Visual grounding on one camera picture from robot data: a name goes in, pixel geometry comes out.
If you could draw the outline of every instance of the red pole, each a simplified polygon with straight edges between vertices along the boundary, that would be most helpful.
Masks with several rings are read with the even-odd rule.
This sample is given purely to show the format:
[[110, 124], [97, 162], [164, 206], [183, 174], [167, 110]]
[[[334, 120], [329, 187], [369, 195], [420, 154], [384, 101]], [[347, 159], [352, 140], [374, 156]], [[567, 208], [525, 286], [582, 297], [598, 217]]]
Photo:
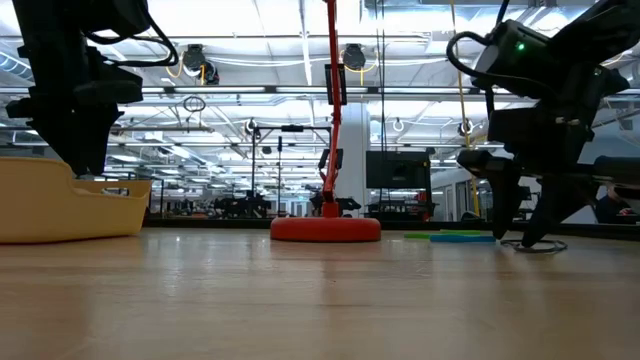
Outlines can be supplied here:
[[341, 95], [340, 76], [338, 75], [338, 31], [336, 30], [337, 14], [336, 1], [325, 0], [327, 2], [329, 18], [329, 50], [331, 54], [331, 83], [333, 86], [333, 133], [331, 137], [331, 148], [329, 150], [329, 169], [327, 179], [324, 182], [322, 195], [324, 205], [322, 214], [324, 217], [338, 217], [338, 204], [335, 202], [333, 190], [336, 182], [336, 153], [338, 149], [338, 134], [340, 133], [341, 117]]

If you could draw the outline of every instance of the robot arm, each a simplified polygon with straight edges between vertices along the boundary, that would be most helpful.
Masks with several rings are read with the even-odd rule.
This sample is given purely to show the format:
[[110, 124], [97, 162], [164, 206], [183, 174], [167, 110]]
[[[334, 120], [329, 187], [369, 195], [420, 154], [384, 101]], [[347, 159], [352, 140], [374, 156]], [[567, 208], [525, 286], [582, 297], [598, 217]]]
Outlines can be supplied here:
[[[487, 96], [488, 140], [504, 143], [513, 159], [475, 150], [458, 157], [459, 164], [491, 184], [497, 238], [508, 230], [522, 200], [516, 196], [521, 176], [535, 176], [542, 184], [522, 241], [525, 247], [593, 202], [598, 183], [640, 181], [640, 159], [603, 157], [593, 166], [577, 163], [584, 144], [594, 137], [591, 126], [603, 97], [629, 88], [617, 70], [599, 64], [638, 43], [638, 19], [637, 1], [601, 0], [552, 38], [507, 20], [485, 37], [463, 32], [449, 42], [451, 63], [474, 77], [472, 83], [487, 94], [499, 86], [539, 99], [533, 108], [492, 110], [492, 97]], [[453, 53], [456, 42], [465, 37], [486, 46], [475, 69]]]
[[[147, 0], [13, 0], [24, 39], [18, 49], [35, 79], [29, 98], [7, 105], [12, 118], [29, 125], [67, 162], [76, 175], [104, 169], [109, 129], [123, 114], [117, 104], [142, 100], [142, 79], [120, 66], [170, 66], [178, 54], [149, 14]], [[169, 49], [154, 62], [108, 60], [87, 38], [114, 44], [149, 28]], [[97, 31], [112, 30], [105, 39]]]

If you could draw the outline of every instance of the wooden tabletop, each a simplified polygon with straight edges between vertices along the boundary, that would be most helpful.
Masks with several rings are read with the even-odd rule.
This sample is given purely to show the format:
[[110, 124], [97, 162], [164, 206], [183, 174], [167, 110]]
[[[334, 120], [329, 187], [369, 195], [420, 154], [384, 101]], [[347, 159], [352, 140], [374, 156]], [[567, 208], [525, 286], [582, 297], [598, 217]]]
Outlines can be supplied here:
[[640, 243], [271, 242], [267, 231], [0, 246], [0, 359], [640, 358]]

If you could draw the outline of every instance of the black screen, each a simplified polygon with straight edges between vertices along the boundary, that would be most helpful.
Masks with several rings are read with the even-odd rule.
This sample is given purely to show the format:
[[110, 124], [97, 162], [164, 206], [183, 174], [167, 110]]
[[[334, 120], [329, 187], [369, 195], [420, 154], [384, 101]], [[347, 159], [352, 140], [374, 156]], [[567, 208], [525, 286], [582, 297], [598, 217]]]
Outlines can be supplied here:
[[368, 189], [427, 189], [431, 163], [426, 152], [367, 151]]

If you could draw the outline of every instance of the yellow bin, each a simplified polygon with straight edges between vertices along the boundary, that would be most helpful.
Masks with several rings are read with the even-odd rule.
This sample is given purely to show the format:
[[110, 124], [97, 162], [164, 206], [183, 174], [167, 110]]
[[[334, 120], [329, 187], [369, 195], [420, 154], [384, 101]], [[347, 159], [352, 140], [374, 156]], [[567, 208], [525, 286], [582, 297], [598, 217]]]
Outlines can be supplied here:
[[[72, 179], [61, 161], [0, 157], [0, 243], [48, 243], [140, 231], [151, 181]], [[103, 194], [128, 189], [129, 196]]]

